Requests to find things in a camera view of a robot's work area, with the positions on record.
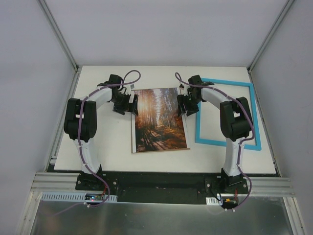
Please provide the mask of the blue wooden picture frame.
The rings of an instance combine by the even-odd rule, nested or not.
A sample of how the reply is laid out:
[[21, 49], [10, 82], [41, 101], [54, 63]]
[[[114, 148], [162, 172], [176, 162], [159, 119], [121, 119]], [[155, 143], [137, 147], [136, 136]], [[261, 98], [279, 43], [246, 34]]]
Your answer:
[[[228, 81], [228, 80], [218, 80], [218, 79], [211, 79], [211, 78], [202, 78], [203, 82], [213, 82], [214, 84], [221, 84], [221, 85], [229, 85], [229, 86], [238, 86], [238, 87], [248, 87], [249, 88], [249, 96], [250, 96], [250, 111], [253, 117], [253, 124], [254, 124], [254, 131], [255, 131], [255, 145], [245, 144], [245, 149], [247, 150], [254, 150], [254, 151], [261, 151], [262, 144], [261, 144], [261, 137], [259, 131], [259, 123], [257, 117], [257, 107], [255, 101], [255, 91], [254, 86], [252, 83], [247, 82], [237, 82], [237, 81]], [[207, 145], [215, 145], [215, 146], [224, 146], [226, 147], [226, 141], [218, 141], [218, 140], [210, 140], [210, 139], [203, 139], [201, 138], [201, 104], [198, 104], [199, 111], [196, 115], [196, 133], [195, 133], [195, 143], [199, 144], [207, 144]]]

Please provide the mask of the forest photo print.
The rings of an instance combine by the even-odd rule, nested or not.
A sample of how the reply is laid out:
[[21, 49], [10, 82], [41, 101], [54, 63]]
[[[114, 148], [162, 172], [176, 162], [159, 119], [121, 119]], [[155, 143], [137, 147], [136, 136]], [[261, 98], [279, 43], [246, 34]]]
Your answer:
[[179, 88], [135, 90], [137, 115], [132, 115], [132, 152], [189, 149], [184, 117], [178, 116]]

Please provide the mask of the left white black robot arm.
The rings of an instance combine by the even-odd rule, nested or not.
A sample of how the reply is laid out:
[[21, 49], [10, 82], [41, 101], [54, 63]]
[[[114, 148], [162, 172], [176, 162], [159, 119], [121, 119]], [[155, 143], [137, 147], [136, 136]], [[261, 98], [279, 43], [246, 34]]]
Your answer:
[[113, 111], [124, 115], [138, 115], [138, 96], [130, 102], [128, 88], [141, 79], [137, 70], [129, 71], [125, 77], [111, 74], [108, 81], [99, 83], [83, 98], [70, 98], [67, 101], [64, 132], [73, 140], [81, 161], [78, 186], [99, 190], [108, 183], [102, 178], [102, 166], [97, 157], [94, 137], [97, 132], [97, 110], [106, 103], [113, 103]]

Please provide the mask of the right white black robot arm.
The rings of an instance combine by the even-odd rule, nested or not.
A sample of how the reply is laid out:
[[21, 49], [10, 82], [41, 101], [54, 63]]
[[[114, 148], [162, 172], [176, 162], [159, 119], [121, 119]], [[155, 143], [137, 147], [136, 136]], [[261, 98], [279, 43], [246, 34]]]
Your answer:
[[248, 101], [245, 97], [233, 98], [227, 95], [213, 82], [203, 82], [199, 75], [184, 82], [176, 72], [175, 78], [183, 86], [183, 94], [177, 96], [179, 117], [199, 112], [198, 104], [201, 102], [209, 102], [220, 111], [220, 129], [226, 139], [220, 187], [223, 192], [231, 193], [244, 179], [240, 162], [245, 142], [255, 137]]

